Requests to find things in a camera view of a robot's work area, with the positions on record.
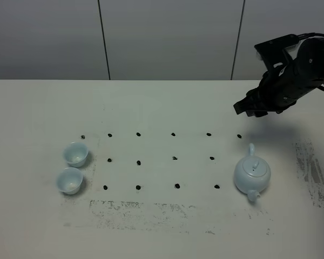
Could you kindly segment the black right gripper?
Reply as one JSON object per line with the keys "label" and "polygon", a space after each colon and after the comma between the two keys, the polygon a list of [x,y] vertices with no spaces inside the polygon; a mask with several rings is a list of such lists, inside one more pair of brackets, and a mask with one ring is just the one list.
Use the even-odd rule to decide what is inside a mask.
{"label": "black right gripper", "polygon": [[259,86],[233,107],[236,114],[249,117],[279,114],[317,88],[324,91],[324,58],[295,58],[285,67],[267,72]]}

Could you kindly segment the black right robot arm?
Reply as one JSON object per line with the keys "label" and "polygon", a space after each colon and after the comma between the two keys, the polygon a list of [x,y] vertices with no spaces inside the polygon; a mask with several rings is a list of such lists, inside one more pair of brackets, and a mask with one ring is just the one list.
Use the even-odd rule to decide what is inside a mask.
{"label": "black right robot arm", "polygon": [[236,114],[277,114],[314,89],[324,91],[324,34],[289,34],[255,45],[267,71],[258,87],[234,104]]}

